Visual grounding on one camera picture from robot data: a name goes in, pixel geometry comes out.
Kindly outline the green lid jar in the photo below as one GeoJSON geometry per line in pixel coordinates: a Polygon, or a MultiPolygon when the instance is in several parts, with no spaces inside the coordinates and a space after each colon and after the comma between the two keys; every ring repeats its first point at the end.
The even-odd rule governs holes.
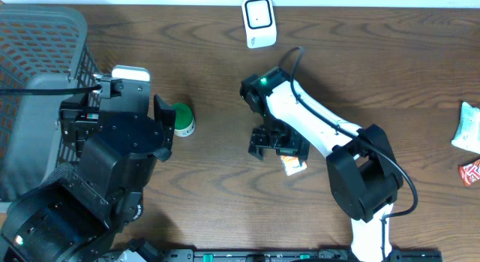
{"type": "Polygon", "coordinates": [[[196,129],[196,121],[191,108],[184,103],[175,103],[172,107],[176,112],[175,135],[178,137],[192,135],[196,129]]]}

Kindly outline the small orange tissue pack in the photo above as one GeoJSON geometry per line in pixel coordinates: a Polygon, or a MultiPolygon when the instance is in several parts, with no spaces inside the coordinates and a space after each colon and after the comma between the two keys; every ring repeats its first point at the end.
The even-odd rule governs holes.
{"type": "Polygon", "coordinates": [[[298,157],[282,155],[280,159],[287,176],[300,173],[308,167],[306,162],[300,162],[298,157]]]}

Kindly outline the light blue wipes packet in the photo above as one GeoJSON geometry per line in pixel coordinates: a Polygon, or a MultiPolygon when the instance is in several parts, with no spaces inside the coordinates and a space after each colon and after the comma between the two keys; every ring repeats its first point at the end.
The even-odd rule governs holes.
{"type": "Polygon", "coordinates": [[[479,154],[479,108],[465,101],[462,103],[459,125],[451,144],[479,154]]]}

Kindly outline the orange Top chocolate bar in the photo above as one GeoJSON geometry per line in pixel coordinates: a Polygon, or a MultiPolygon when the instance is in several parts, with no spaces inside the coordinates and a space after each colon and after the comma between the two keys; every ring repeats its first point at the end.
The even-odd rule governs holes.
{"type": "Polygon", "coordinates": [[[480,179],[479,160],[459,166],[458,172],[465,186],[472,185],[480,179]]]}

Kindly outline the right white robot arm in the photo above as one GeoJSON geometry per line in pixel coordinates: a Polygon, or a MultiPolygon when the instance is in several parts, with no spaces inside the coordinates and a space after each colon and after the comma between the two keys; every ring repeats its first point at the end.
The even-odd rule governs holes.
{"type": "Polygon", "coordinates": [[[265,149],[273,149],[292,157],[287,172],[297,173],[314,146],[325,158],[334,200],[350,217],[352,254],[360,261],[384,261],[392,252],[386,216],[404,184],[384,130],[336,116],[281,68],[242,80],[239,94],[263,117],[252,130],[249,154],[263,159],[265,149]]]}

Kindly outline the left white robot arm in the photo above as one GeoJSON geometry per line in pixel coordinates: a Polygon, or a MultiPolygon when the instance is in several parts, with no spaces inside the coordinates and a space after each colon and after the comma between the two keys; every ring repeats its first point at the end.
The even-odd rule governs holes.
{"type": "Polygon", "coordinates": [[[147,79],[105,76],[95,88],[98,106],[85,92],[61,102],[62,139],[76,160],[10,205],[3,261],[93,261],[140,216],[156,163],[171,156],[176,113],[147,79]]]}

